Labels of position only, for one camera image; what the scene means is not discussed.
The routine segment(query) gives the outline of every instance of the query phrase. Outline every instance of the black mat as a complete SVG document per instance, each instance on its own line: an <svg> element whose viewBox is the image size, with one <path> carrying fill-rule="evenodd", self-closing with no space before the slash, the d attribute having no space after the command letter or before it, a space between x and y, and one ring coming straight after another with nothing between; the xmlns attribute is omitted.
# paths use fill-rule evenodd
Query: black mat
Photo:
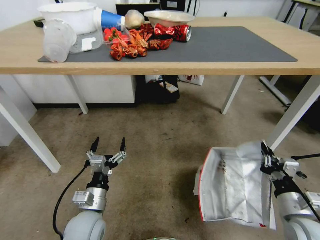
<svg viewBox="0 0 320 240"><path fill-rule="evenodd" d="M39 62L49 62L45 57ZM69 54L66 62L114 62L109 47ZM189 42L122 62L296 62L297 59L244 27L193 27Z"/></svg>

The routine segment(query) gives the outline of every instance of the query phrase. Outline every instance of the white bag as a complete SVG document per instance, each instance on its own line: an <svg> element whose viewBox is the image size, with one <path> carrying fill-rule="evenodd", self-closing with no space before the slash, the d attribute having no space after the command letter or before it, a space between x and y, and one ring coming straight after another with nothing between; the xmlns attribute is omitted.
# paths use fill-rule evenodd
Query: white bag
<svg viewBox="0 0 320 240"><path fill-rule="evenodd" d="M204 75L178 75L180 81L202 86Z"/></svg>
<svg viewBox="0 0 320 240"><path fill-rule="evenodd" d="M237 148L211 148L202 167L199 207L203 221L229 219L238 224L275 229L271 182L260 171L260 142Z"/></svg>
<svg viewBox="0 0 320 240"><path fill-rule="evenodd" d="M138 28L144 24L144 16L137 10L129 10L125 17L125 26L128 29Z"/></svg>

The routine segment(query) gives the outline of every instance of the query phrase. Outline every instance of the white bowl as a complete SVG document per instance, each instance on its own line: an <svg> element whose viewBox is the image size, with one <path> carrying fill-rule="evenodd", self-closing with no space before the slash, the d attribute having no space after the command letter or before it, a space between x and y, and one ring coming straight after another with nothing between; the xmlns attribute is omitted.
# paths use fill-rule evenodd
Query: white bowl
<svg viewBox="0 0 320 240"><path fill-rule="evenodd" d="M152 26L160 23L165 27L172 27L187 24L194 19L194 16L182 11L155 10L144 13Z"/></svg>
<svg viewBox="0 0 320 240"><path fill-rule="evenodd" d="M97 4L90 2L54 3L38 8L46 21L58 19L68 23L76 34L95 32L93 13Z"/></svg>

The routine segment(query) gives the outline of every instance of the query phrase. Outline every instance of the blue paper cup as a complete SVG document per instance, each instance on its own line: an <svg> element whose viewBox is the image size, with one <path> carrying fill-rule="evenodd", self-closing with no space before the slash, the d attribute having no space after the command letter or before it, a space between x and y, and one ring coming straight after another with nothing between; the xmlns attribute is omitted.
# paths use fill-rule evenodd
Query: blue paper cup
<svg viewBox="0 0 320 240"><path fill-rule="evenodd" d="M96 28L104 30L105 28L115 27L119 31L121 26L124 26L125 17L117 15L101 8L96 8L94 13L95 25Z"/></svg>

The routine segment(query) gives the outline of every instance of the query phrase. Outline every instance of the white table leg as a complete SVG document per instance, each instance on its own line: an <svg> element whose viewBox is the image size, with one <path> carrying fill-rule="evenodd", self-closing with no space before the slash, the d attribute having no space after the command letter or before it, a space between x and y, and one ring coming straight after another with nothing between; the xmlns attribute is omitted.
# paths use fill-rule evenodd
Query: white table leg
<svg viewBox="0 0 320 240"><path fill-rule="evenodd" d="M280 75L273 75L273 77L270 80L270 84L272 84L273 86L276 84L276 82L278 81Z"/></svg>
<svg viewBox="0 0 320 240"><path fill-rule="evenodd" d="M20 136L35 151L52 172L58 172L59 162L55 159L41 138L30 126L22 113L17 109L5 91L0 87L0 113L16 129Z"/></svg>
<svg viewBox="0 0 320 240"><path fill-rule="evenodd" d="M313 75L266 139L275 149L320 95L320 75Z"/></svg>
<svg viewBox="0 0 320 240"><path fill-rule="evenodd" d="M270 81L264 76L259 77L259 79L267 88L269 88L271 92L274 93L274 95L276 95L280 99L280 101L285 106L288 106L291 104L291 101L274 86L277 80L279 79L279 77L280 75L274 75Z"/></svg>
<svg viewBox="0 0 320 240"><path fill-rule="evenodd" d="M233 81L233 84L232 84L232 87L228 93L228 96L222 106L222 109L221 109L221 113L222 114L226 114L227 111L228 111L228 108L230 107L230 104L234 98L234 96L236 95L237 91L238 91L238 88L242 82L244 78L244 75L237 75L236 78L234 79Z"/></svg>
<svg viewBox="0 0 320 240"><path fill-rule="evenodd" d="M84 100L83 94L81 90L78 88L76 82L72 75L65 75L67 83L70 85L71 90L73 91L74 96L77 99L77 102L84 114L88 113L88 107L86 105L86 101Z"/></svg>

